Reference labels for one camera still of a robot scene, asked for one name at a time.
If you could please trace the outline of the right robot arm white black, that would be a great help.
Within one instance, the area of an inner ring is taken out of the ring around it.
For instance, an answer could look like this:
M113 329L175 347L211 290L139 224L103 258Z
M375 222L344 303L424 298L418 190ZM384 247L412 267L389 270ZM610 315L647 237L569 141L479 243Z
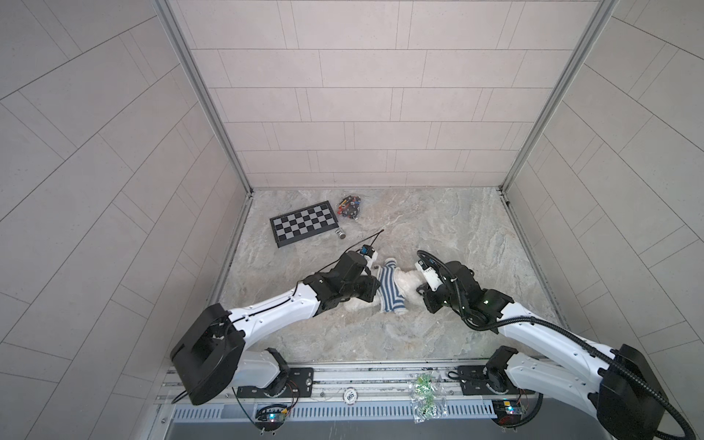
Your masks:
M416 268L425 282L416 291L430 313L448 307L471 329L500 334L544 355L535 359L501 346L484 367L489 390L522 389L557 399L595 417L616 439L656 438L666 396L638 350L579 337L511 296L480 287L463 264L441 262L425 251L418 256Z

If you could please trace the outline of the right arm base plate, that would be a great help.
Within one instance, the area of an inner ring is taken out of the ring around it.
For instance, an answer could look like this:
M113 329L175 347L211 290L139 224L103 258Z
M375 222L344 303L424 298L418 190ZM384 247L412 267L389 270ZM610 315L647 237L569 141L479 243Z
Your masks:
M500 399L505 396L517 397L521 392L505 371L497 368L488 370L483 365L459 366L447 372L447 379L457 381L465 396L485 395Z

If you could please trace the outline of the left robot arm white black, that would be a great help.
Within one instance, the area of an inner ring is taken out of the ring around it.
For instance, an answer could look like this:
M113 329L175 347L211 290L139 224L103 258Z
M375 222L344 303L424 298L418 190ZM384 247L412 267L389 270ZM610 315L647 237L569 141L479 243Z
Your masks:
M274 395L283 391L290 368L282 355L273 348L249 348L351 299L372 303L381 286L370 271L377 258L376 250L365 245L342 254L331 271L317 271L269 300L230 310L219 302L205 308L170 352L184 387L174 403L183 398L193 405L208 403L232 386Z

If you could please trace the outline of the blue white striped shirt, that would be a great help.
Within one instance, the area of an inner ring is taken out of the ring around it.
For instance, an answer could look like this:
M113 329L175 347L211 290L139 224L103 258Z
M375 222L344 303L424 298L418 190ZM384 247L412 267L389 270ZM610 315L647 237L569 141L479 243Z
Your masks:
M383 264L376 267L375 276L379 281L377 295L381 302L381 313L405 315L408 312L405 298L394 281L397 269L398 263L395 258L387 258Z

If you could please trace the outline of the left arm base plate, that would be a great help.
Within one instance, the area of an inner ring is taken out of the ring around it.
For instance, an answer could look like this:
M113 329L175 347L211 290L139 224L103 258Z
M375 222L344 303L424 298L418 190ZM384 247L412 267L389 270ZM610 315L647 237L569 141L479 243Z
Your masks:
M313 381L312 368L290 368L280 372L264 389L253 386L236 388L236 396L240 399L309 398L312 395Z

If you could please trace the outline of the white teddy bear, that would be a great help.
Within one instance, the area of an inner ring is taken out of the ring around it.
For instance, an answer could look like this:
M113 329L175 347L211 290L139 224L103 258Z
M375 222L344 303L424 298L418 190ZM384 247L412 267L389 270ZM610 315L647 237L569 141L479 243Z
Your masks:
M371 273L381 283L372 302L357 298L344 302L347 312L357 312L377 307L381 313L404 315L412 310L425 310L423 295L417 289L425 278L417 269L403 271L395 258L387 258L382 264L375 264Z

